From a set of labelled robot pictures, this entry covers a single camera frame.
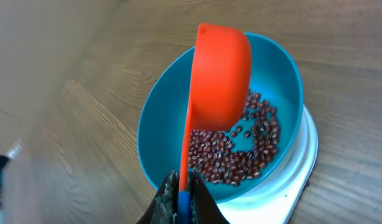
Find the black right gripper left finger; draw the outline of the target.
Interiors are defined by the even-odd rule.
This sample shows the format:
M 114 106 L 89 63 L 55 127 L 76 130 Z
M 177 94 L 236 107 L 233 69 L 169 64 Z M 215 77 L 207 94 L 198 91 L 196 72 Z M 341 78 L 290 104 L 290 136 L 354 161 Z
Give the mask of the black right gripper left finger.
M 137 224 L 176 224 L 178 191 L 179 173 L 172 170 Z

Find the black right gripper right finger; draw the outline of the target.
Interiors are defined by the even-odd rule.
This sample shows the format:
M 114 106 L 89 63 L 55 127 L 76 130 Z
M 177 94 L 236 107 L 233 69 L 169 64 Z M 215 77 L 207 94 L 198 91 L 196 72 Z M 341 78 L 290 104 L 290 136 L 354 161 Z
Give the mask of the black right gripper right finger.
M 202 176 L 189 171 L 187 192 L 190 194 L 191 224 L 230 224 L 211 196 Z

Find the orange measuring scoop blue handle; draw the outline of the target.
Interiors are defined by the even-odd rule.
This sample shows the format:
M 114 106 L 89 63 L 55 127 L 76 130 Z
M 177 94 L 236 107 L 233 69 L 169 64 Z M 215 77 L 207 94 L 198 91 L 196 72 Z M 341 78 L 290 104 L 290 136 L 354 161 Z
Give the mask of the orange measuring scoop blue handle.
M 243 113 L 251 78 L 251 46 L 240 30 L 209 23 L 198 27 L 190 76 L 179 174 L 177 222 L 190 223 L 188 178 L 192 130 L 226 131 Z

